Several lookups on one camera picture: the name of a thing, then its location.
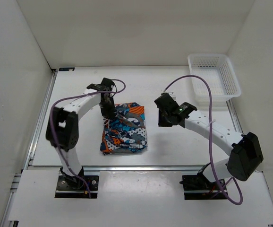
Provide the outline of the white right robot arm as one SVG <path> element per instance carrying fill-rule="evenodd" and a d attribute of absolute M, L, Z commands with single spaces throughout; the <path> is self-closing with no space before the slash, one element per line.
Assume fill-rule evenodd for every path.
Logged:
<path fill-rule="evenodd" d="M 208 189 L 216 181 L 212 167 L 217 177 L 221 179 L 234 177 L 246 181 L 262 163 L 264 158 L 255 134 L 249 132 L 245 135 L 231 131 L 218 123 L 211 123 L 207 116 L 187 102 L 181 105 L 175 101 L 155 103 L 167 122 L 200 134 L 229 156 L 216 163 L 210 161 L 202 167 L 197 173 L 197 183 L 201 188 Z"/>

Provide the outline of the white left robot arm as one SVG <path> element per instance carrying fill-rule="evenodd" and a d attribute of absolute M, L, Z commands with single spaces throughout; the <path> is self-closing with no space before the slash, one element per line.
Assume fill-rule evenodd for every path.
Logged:
<path fill-rule="evenodd" d="M 79 163 L 76 144 L 79 139 L 79 120 L 93 107 L 100 106 L 104 118 L 115 119 L 112 95 L 115 83 L 104 78 L 100 84 L 90 84 L 82 95 L 63 98 L 53 104 L 45 137 L 56 149 L 62 164 L 65 182 L 73 189 L 87 186 L 84 169 Z"/>

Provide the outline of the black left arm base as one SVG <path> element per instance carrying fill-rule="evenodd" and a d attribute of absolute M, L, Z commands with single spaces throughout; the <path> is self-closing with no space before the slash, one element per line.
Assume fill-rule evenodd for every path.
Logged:
<path fill-rule="evenodd" d="M 98 196 L 99 175 L 85 175 L 85 180 L 89 186 L 90 194 L 86 190 L 86 186 L 74 186 L 65 181 L 64 176 L 59 173 L 55 198 L 68 198 L 68 199 L 96 199 Z"/>

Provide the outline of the colourful patterned shorts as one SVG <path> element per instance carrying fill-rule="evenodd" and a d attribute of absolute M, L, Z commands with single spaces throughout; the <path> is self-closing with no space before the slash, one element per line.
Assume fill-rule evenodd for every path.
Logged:
<path fill-rule="evenodd" d="M 116 104 L 116 118 L 104 119 L 100 151 L 109 154 L 134 154 L 147 148 L 145 107 L 138 103 Z"/>

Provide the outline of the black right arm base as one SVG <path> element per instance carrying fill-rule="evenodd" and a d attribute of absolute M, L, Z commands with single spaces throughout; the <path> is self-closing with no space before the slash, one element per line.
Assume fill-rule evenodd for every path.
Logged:
<path fill-rule="evenodd" d="M 216 182 L 211 183 L 203 176 L 183 175 L 179 182 L 183 186 L 184 200 L 226 200 Z"/>

